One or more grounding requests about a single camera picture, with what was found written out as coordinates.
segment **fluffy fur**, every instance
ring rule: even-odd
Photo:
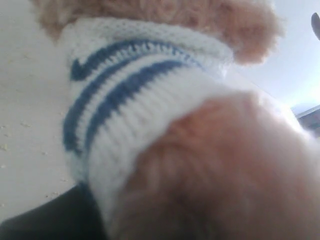
[[[263,0],[32,0],[54,39],[81,17],[192,28],[260,62],[281,34]],[[137,159],[112,240],[320,239],[319,144],[252,93],[211,99]]]
[[[192,28],[218,37],[238,63],[260,63],[282,35],[267,0],[32,0],[41,25],[57,39],[81,17],[117,17]]]

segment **dark object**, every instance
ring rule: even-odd
[[[320,40],[320,17],[316,12],[311,17],[311,26],[314,34]]]
[[[107,240],[98,212],[75,187],[0,225],[1,240]]]

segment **blue knit stripe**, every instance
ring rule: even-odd
[[[93,82],[91,82],[81,93],[78,99],[75,101],[74,105],[70,108],[66,115],[63,125],[63,144],[66,151],[75,151],[77,155],[81,154],[81,150],[78,148],[78,139],[76,136],[76,129],[78,126],[78,121],[81,118],[86,105],[90,102],[92,97],[99,91],[100,87],[114,75],[117,71],[121,70],[128,64],[139,57],[133,59],[127,59],[120,62],[112,67],[105,69]]]
[[[137,54],[141,54],[141,50],[143,47],[147,49],[144,50],[143,54],[156,54],[156,53],[165,53],[164,48],[170,49],[172,51],[171,55],[183,55],[184,60],[191,61],[198,67],[202,67],[198,62],[196,62],[192,57],[184,52],[183,50],[170,45],[169,43],[163,43],[158,41],[151,41],[151,40],[143,40],[143,39],[133,39],[133,40],[126,40],[114,43],[108,47],[102,48],[99,51],[90,55],[83,65],[80,64],[79,60],[75,60],[73,62],[71,68],[71,80],[73,81],[84,81],[88,76],[92,74],[94,70],[96,70],[100,64],[105,62],[111,56],[117,55],[117,53],[122,51],[127,51],[132,49]]]
[[[128,99],[134,99],[135,95],[148,83],[153,82],[157,76],[187,66],[176,60],[166,60],[154,63],[142,68],[137,73],[130,75],[126,80],[116,86],[97,108],[93,115],[85,137],[85,150],[89,154],[98,129],[111,117],[112,112],[119,111],[121,105]]]

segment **stuffed animal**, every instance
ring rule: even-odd
[[[320,239],[319,143],[223,81],[276,47],[269,1],[32,2],[70,69],[67,163],[110,239]]]

